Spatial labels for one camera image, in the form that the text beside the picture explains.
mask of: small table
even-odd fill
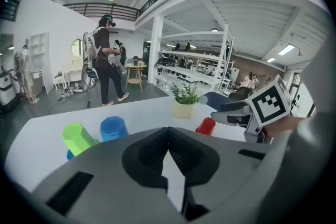
[[[68,82],[68,86],[70,86],[69,73],[76,72],[76,71],[82,71],[82,69],[83,69],[83,62],[73,61],[69,63],[68,65],[63,66],[62,79],[63,79],[63,82],[65,83],[65,87],[67,87],[67,82]]]
[[[126,67],[128,68],[128,74],[127,74],[127,80],[126,80],[126,89],[127,89],[127,84],[128,83],[131,83],[131,84],[140,84],[140,89],[141,89],[141,92],[142,92],[142,85],[141,85],[142,80],[141,80],[141,76],[140,76],[140,69],[144,68],[146,66],[147,65],[141,65],[141,66],[126,65]],[[132,68],[136,69],[135,79],[131,79],[130,78],[130,74],[131,74]]]

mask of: white chair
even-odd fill
[[[63,89],[65,89],[65,83],[64,83],[64,81],[63,81],[63,78],[62,78],[62,76],[58,76],[58,77],[56,77],[56,78],[54,78],[54,86],[55,86],[55,89],[57,90],[57,86],[56,86],[56,84],[58,85],[58,87],[59,87],[59,84],[62,84],[63,85]]]

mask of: white pillar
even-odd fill
[[[215,79],[218,79],[218,74],[219,74],[219,71],[221,70],[223,58],[224,58],[225,63],[226,63],[226,39],[227,39],[228,29],[229,29],[229,25],[225,24],[221,52],[219,54],[219,61],[218,61],[218,64],[217,64],[217,68],[215,70]],[[215,83],[213,83],[211,85],[210,90],[213,91],[214,88],[215,88]]]
[[[155,15],[152,29],[151,49],[149,53],[148,82],[154,83],[155,68],[154,65],[159,56],[161,35],[163,28],[163,15]]]

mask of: gray robot arm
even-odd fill
[[[222,104],[221,111],[213,112],[211,118],[226,125],[245,127],[247,142],[269,144],[271,139],[263,132],[263,126],[288,115],[290,107],[290,95],[277,75],[247,100]]]

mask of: backpack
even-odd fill
[[[97,33],[101,28],[96,28],[92,33],[85,32],[83,35],[83,62],[89,63],[98,58],[99,47],[96,48],[94,34]]]

